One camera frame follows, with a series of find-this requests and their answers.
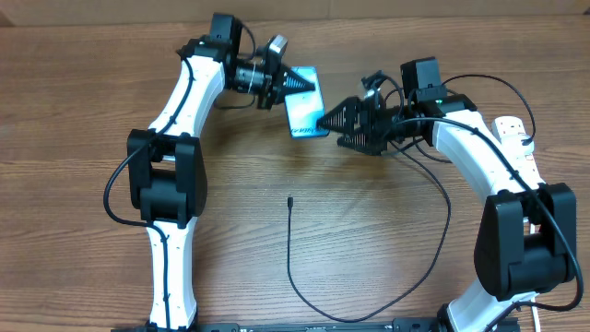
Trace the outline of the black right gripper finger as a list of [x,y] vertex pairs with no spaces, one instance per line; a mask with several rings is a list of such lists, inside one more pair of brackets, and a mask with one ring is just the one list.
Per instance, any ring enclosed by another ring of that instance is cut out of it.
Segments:
[[337,145],[342,148],[350,148],[369,156],[380,156],[387,150],[385,141],[370,141],[364,134],[343,135],[336,141]]
[[319,128],[340,134],[353,134],[360,108],[361,99],[359,97],[348,97],[330,112],[319,118],[316,125]]

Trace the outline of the Galaxy smartphone with teal screen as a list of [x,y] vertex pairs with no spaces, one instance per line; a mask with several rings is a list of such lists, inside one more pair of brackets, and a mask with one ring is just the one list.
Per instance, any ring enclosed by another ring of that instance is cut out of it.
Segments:
[[316,68],[296,66],[293,70],[312,82],[314,90],[288,95],[285,98],[290,136],[293,139],[328,136],[329,130],[317,125],[317,121],[325,115],[325,105]]

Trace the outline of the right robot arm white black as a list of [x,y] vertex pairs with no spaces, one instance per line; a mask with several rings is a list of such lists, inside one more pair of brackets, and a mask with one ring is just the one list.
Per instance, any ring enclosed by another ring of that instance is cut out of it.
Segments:
[[445,155],[482,201],[474,250],[476,280],[445,304],[435,331],[504,331],[514,310],[562,283],[582,285],[576,258],[576,197],[565,184],[546,184],[526,161],[531,139],[505,143],[477,106],[450,92],[435,58],[404,63],[401,101],[388,107],[385,75],[362,81],[364,97],[349,97],[319,119],[338,145],[378,156],[394,143],[421,137]]

